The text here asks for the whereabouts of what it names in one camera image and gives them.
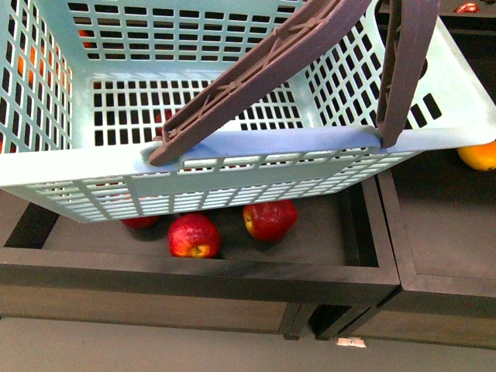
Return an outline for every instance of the gray floor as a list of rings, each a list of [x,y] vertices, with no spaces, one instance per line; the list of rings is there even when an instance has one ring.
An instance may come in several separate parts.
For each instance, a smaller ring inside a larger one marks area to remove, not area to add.
[[[0,320],[0,371],[495,372],[496,351],[368,340],[366,349],[281,336]]]

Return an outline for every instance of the shopping basket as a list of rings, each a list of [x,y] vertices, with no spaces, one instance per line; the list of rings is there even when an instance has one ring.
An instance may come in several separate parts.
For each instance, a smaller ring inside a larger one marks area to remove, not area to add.
[[[335,193],[424,150],[487,143],[496,109],[438,21],[398,142],[376,129],[372,1],[327,53],[176,160],[140,152],[302,0],[1,0],[0,187],[81,222]]]

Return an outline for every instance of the dark wooden bin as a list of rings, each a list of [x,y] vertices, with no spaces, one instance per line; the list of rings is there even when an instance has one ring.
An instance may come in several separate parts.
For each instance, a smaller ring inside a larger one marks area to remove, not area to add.
[[[272,245],[248,235],[241,208],[206,212],[223,238],[214,260],[170,257],[172,215],[133,232],[57,219],[2,191],[0,204],[0,316],[297,339],[317,304],[356,316],[399,285],[374,179],[296,200],[297,225]]]
[[[401,287],[339,334],[496,349],[496,173],[447,150],[378,180]]]

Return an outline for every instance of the red apple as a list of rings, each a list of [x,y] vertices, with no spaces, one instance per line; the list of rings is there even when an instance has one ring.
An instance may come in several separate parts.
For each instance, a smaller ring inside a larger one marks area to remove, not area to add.
[[[466,2],[455,9],[455,13],[479,13],[481,8],[474,2]]]
[[[135,219],[122,219],[121,222],[133,229],[148,229],[154,226],[159,219],[159,215],[151,215],[148,217],[136,217]]]
[[[167,238],[170,254],[176,257],[212,258],[220,249],[219,231],[199,213],[188,213],[172,222]]]
[[[291,200],[279,200],[245,205],[243,218],[252,237],[277,242],[291,231],[298,213]]]
[[[170,108],[166,108],[164,113],[165,113],[165,121],[167,121],[172,117],[172,110]],[[162,116],[160,114],[155,116],[155,123],[156,124],[162,123]],[[162,127],[157,128],[155,132],[157,136],[162,136]]]

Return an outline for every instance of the basket handle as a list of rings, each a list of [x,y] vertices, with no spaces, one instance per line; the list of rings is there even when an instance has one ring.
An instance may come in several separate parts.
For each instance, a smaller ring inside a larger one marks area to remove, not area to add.
[[[403,131],[439,14],[440,0],[391,0],[377,107],[381,146]]]
[[[185,153],[323,55],[353,28],[370,2],[306,2],[170,118],[150,164],[160,166]]]

